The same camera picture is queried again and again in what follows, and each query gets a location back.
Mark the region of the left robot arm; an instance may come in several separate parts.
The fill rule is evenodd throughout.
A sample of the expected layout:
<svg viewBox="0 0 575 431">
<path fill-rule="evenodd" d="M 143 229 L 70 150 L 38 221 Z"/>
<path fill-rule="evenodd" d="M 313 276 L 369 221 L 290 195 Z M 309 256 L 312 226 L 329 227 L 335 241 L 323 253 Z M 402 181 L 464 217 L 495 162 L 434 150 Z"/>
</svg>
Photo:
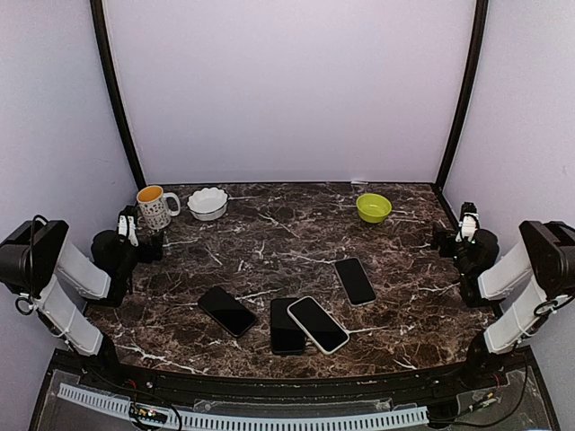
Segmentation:
<svg viewBox="0 0 575 431">
<path fill-rule="evenodd" d="M 69 225 L 36 215 L 1 243 L 1 282 L 16 296 L 22 315 L 37 313 L 54 336 L 80 356 L 95 358 L 93 379 L 107 391 L 120 391 L 126 370 L 117 365 L 111 338 L 90 323 L 67 292 L 73 287 L 87 303 L 118 307 L 133 291 L 133 272 L 140 263 L 163 256 L 164 234 L 141 242 L 133 217 L 123 215 L 117 230 L 97 233 L 92 257 L 70 240 Z"/>
</svg>

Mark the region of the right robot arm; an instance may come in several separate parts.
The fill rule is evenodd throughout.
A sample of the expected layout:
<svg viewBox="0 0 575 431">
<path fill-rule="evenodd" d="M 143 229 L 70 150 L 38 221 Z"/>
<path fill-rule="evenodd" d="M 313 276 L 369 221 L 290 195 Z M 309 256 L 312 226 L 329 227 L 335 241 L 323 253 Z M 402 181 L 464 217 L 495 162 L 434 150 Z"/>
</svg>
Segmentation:
<svg viewBox="0 0 575 431">
<path fill-rule="evenodd" d="M 512 300 L 509 308 L 474 337 L 458 381 L 476 390 L 493 374 L 497 356 L 535 335 L 550 315 L 574 300 L 574 228 L 564 222 L 524 221 L 521 239 L 499 258 L 497 236 L 467 214 L 456 230 L 432 228 L 430 247 L 454 262 L 459 291 L 470 308 Z"/>
</svg>

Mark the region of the black phone left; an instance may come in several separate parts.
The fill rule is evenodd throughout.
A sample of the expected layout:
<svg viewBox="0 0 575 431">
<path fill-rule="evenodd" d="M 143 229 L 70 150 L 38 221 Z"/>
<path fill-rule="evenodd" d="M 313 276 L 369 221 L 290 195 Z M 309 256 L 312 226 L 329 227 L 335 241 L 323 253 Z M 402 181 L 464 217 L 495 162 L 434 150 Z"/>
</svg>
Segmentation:
<svg viewBox="0 0 575 431">
<path fill-rule="evenodd" d="M 198 307 L 234 338 L 240 338 L 256 322 L 256 315 L 219 286 L 198 300 Z"/>
</svg>

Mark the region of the black phone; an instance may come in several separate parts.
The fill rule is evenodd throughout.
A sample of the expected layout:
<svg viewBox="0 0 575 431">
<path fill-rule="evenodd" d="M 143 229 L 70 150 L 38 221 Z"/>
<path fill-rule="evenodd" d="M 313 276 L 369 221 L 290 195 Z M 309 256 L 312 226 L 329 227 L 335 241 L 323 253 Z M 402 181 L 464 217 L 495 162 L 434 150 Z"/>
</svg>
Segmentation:
<svg viewBox="0 0 575 431">
<path fill-rule="evenodd" d="M 276 356 L 301 356 L 305 352 L 306 335 L 288 315 L 294 297 L 270 301 L 270 349 Z"/>
<path fill-rule="evenodd" d="M 234 338 L 240 338 L 256 322 L 256 315 L 219 286 L 198 300 L 198 307 Z"/>
</svg>

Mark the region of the phone in white case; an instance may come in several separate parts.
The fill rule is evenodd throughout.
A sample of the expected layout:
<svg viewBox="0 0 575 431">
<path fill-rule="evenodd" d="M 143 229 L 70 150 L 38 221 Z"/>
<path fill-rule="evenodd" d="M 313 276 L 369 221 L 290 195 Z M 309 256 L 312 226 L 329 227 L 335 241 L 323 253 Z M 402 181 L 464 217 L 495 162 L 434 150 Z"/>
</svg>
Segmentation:
<svg viewBox="0 0 575 431">
<path fill-rule="evenodd" d="M 293 302 L 287 307 L 287 314 L 325 355 L 349 342 L 349 333 L 312 296 Z"/>
</svg>

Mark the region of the black phone middle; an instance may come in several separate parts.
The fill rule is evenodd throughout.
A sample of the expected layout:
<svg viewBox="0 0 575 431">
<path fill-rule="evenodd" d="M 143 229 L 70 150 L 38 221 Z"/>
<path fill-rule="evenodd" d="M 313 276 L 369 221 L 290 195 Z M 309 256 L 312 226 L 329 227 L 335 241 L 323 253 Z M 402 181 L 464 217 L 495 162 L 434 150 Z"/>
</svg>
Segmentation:
<svg viewBox="0 0 575 431">
<path fill-rule="evenodd" d="M 294 297 L 270 301 L 270 349 L 276 356 L 301 356 L 305 352 L 306 335 L 288 315 Z"/>
</svg>

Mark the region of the patterned mug yellow inside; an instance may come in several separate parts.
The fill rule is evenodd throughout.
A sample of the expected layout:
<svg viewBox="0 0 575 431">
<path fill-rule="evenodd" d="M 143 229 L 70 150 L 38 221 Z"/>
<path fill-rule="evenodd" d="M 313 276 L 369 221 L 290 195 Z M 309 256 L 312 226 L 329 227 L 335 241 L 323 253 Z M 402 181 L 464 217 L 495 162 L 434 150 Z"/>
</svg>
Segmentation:
<svg viewBox="0 0 575 431">
<path fill-rule="evenodd" d="M 160 231 L 181 213 L 181 202 L 172 192 L 165 192 L 161 186 L 152 185 L 137 193 L 137 205 L 147 226 Z"/>
</svg>

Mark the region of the white scalloped bowl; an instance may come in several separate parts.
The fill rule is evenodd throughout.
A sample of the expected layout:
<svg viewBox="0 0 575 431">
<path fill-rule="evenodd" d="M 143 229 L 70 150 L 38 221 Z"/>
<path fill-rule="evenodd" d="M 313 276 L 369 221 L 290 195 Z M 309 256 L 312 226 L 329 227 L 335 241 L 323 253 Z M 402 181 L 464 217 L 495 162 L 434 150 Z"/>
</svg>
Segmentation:
<svg viewBox="0 0 575 431">
<path fill-rule="evenodd" d="M 203 188 L 192 193 L 187 206 L 192 215 L 202 222 L 214 221 L 227 210 L 229 196 L 220 188 Z"/>
</svg>

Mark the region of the green bowl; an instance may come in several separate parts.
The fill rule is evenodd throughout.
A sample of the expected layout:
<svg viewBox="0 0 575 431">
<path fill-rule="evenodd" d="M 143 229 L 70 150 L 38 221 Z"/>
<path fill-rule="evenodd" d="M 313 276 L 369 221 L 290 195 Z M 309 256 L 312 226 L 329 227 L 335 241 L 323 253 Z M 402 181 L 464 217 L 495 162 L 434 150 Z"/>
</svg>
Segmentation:
<svg viewBox="0 0 575 431">
<path fill-rule="evenodd" d="M 356 199 L 358 216 L 369 224 L 382 223 L 392 212 L 392 203 L 385 197 L 366 193 Z"/>
</svg>

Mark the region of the small circuit board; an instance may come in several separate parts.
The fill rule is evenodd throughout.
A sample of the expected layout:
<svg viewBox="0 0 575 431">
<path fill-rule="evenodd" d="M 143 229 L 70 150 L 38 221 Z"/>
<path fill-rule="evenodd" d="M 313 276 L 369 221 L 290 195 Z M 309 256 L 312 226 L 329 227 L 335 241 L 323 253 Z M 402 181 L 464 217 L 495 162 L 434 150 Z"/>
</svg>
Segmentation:
<svg viewBox="0 0 575 431">
<path fill-rule="evenodd" d="M 153 407 L 131 403 L 128 408 L 128 415 L 140 423 L 165 424 L 168 415 L 161 410 Z"/>
</svg>

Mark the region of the black front table rail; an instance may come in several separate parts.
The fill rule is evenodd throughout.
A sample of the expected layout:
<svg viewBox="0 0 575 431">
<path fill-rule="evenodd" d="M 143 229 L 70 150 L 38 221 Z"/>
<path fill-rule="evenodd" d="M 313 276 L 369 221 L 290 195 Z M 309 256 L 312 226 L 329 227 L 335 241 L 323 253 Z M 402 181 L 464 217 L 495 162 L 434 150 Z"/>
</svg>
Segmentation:
<svg viewBox="0 0 575 431">
<path fill-rule="evenodd" d="M 327 379 L 250 379 L 200 376 L 134 365 L 122 365 L 123 378 L 106 383 L 110 376 L 74 354 L 61 351 L 53 361 L 81 375 L 82 383 L 97 388 L 117 384 L 125 392 L 135 393 L 141 400 L 159 397 L 173 404 L 191 405 L 201 399 L 247 403 L 254 402 L 352 402 L 390 400 L 403 403 L 433 404 L 451 402 L 466 391 L 501 391 L 509 378 L 498 370 L 483 375 L 464 375 L 460 365 L 430 368 L 413 372 L 376 374 L 364 377 Z"/>
</svg>

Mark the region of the right black frame post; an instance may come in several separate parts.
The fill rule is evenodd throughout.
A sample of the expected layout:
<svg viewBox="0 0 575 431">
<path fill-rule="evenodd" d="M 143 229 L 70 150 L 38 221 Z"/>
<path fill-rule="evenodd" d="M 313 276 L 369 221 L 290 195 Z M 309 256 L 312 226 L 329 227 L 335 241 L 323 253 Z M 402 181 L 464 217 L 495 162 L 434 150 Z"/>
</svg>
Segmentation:
<svg viewBox="0 0 575 431">
<path fill-rule="evenodd" d="M 457 99 L 456 110 L 452 125 L 447 138 L 446 148 L 439 165 L 438 175 L 434 186 L 438 193 L 442 193 L 446 184 L 456 150 L 463 132 L 464 122 L 472 98 L 473 86 L 482 51 L 482 42 L 489 10 L 488 0 L 477 0 L 473 14 L 473 26 L 471 31 L 469 49 L 467 52 L 464 74 L 461 88 Z"/>
</svg>

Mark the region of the black frame post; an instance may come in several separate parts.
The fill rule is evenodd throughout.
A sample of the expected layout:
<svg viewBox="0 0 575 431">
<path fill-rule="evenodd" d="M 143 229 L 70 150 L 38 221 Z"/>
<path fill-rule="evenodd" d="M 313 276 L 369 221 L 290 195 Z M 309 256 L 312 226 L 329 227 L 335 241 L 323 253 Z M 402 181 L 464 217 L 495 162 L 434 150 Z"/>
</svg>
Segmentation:
<svg viewBox="0 0 575 431">
<path fill-rule="evenodd" d="M 488 0 L 477 0 L 473 14 L 473 26 L 471 31 L 469 49 L 467 52 L 464 74 L 461 88 L 457 99 L 456 110 L 452 125 L 447 138 L 446 148 L 439 165 L 438 175 L 434 186 L 438 193 L 442 193 L 446 184 L 456 150 L 463 132 L 464 122 L 472 98 L 473 86 L 482 51 L 482 42 L 489 10 Z"/>
<path fill-rule="evenodd" d="M 93 20 L 93 31 L 112 113 L 115 118 L 120 141 L 128 161 L 132 178 L 137 188 L 142 189 L 146 186 L 146 179 L 137 156 L 136 146 L 129 129 L 128 118 L 119 90 L 118 78 L 113 64 L 110 38 L 107 31 L 104 3 L 102 0 L 91 0 L 90 7 Z"/>
</svg>

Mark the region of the left black frame post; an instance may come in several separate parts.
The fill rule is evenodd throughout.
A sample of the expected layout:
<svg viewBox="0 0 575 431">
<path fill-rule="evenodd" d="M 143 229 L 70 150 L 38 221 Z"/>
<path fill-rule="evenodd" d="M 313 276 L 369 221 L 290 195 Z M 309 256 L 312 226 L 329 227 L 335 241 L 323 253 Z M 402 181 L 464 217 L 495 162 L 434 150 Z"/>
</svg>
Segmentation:
<svg viewBox="0 0 575 431">
<path fill-rule="evenodd" d="M 93 20 L 93 31 L 112 113 L 115 118 L 120 141 L 128 161 L 132 178 L 137 188 L 142 189 L 146 186 L 146 179 L 137 156 L 136 146 L 129 129 L 128 118 L 119 90 L 118 78 L 113 64 L 110 38 L 107 31 L 104 3 L 102 0 L 91 0 L 90 7 Z"/>
</svg>

